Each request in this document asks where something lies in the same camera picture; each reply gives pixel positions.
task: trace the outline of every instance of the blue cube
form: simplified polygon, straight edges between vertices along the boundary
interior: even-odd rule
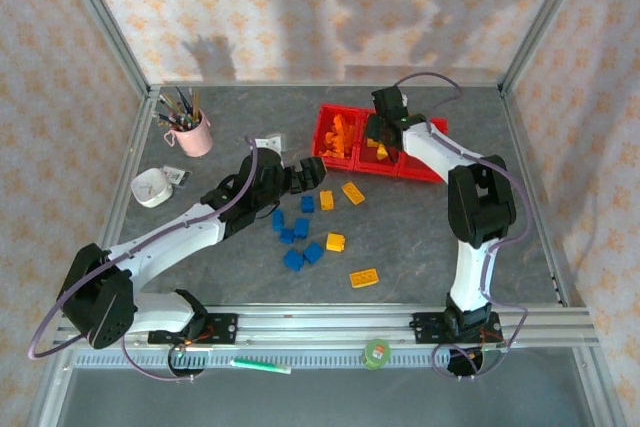
[[[293,239],[295,236],[293,235],[293,229],[285,229],[283,228],[280,231],[280,242],[283,244],[293,244]]]
[[[280,232],[284,227],[284,213],[280,209],[276,210],[271,221],[273,222],[273,230]]]
[[[293,235],[296,239],[306,239],[307,235],[309,235],[309,220],[296,219]]]
[[[310,195],[303,195],[300,199],[300,208],[303,214],[313,214],[315,206],[313,205],[313,197]]]
[[[324,249],[314,242],[309,247],[304,249],[303,255],[304,258],[307,259],[307,262],[309,262],[310,264],[315,264],[323,254]]]
[[[302,264],[304,264],[304,258],[295,250],[290,250],[284,256],[284,265],[291,270],[295,270],[296,272],[300,271]]]

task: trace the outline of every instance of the gray table surface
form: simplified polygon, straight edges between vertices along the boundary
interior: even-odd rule
[[[120,242],[138,237],[179,216],[228,174],[238,171],[248,154],[245,134],[286,135],[285,165],[308,157],[318,111],[323,103],[372,108],[375,87],[210,87],[201,105],[212,122],[214,146],[202,158],[189,158],[170,148],[164,131],[150,127],[139,172],[171,165],[192,171],[184,189],[174,189],[164,204],[147,209],[130,200]],[[493,88],[468,88],[462,100],[435,110],[429,106],[451,95],[448,88],[406,87],[413,113],[445,117],[449,135],[483,155],[501,155],[508,168],[520,173],[502,102]],[[341,186],[353,181],[366,201],[353,206]],[[455,276],[457,243],[447,222],[444,183],[390,179],[370,174],[330,171],[321,186],[332,190],[335,209],[312,215],[309,238],[296,241],[302,251],[309,243],[324,245],[329,232],[346,236],[346,250],[326,252],[315,265],[300,272],[286,268],[282,258],[291,248],[279,242],[271,219],[256,221],[243,232],[206,248],[162,273],[144,288],[148,292],[187,289],[205,304],[399,302],[444,305]],[[319,207],[318,191],[313,192]],[[522,202],[516,197],[518,220],[511,233],[523,229]],[[300,212],[299,196],[285,196],[281,209],[293,226]],[[376,268],[380,282],[354,290],[349,274]],[[517,246],[500,251],[492,295],[506,302],[555,303],[537,231]]]
[[[75,369],[59,427],[588,427],[571,349],[526,349],[474,382],[432,369],[219,369],[176,385],[132,369]]]

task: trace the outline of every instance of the pencil holder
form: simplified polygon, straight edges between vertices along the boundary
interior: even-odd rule
[[[195,129],[181,132],[177,127],[172,126],[171,129],[164,134],[164,140],[173,147],[178,139],[178,143],[184,153],[189,157],[202,157],[204,154],[211,150],[213,146],[213,139],[211,138],[211,132],[209,127],[211,123],[207,116],[203,112],[200,113],[202,120]]]

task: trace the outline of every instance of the small clock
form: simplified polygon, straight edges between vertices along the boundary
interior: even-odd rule
[[[160,169],[149,169],[131,182],[131,192],[145,207],[155,207],[171,197],[173,187]]]

